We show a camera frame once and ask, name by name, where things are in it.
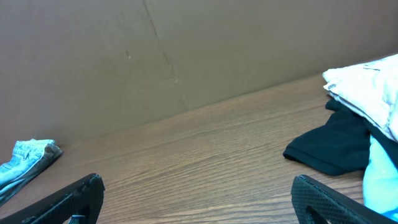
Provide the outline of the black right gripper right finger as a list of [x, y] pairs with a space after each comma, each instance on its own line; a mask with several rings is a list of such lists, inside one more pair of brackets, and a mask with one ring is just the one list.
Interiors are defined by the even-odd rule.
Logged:
[[307, 175], [294, 178], [291, 196], [300, 224], [397, 224]]

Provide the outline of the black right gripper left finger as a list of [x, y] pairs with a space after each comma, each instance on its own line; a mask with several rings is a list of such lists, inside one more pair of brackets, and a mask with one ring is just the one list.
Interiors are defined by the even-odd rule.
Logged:
[[1, 219], [1, 224], [84, 223], [96, 224], [104, 200], [100, 175], [86, 177], [48, 197]]

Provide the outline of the beige khaki shorts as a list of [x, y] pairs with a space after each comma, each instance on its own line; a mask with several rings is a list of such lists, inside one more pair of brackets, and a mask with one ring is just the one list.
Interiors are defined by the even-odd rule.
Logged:
[[324, 89], [397, 141], [397, 55], [323, 72]]

